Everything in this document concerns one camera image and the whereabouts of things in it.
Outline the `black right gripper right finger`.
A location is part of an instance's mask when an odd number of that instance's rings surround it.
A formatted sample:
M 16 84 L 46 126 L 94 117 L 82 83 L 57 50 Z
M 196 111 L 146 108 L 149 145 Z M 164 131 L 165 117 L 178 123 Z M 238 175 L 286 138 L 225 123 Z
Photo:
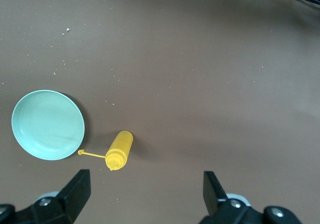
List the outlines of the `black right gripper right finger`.
M 200 223 L 301 223 L 292 211 L 281 206 L 267 206 L 258 212 L 245 197 L 227 194 L 214 172 L 203 174 L 203 198 L 208 215 Z

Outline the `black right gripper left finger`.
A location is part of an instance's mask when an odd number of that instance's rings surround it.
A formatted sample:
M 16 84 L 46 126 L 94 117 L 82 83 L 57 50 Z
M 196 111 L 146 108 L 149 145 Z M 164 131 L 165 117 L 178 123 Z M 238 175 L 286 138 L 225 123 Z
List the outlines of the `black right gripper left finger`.
M 56 196 L 45 196 L 16 211 L 0 205 L 1 223 L 74 223 L 90 197 L 90 171 L 81 169 Z

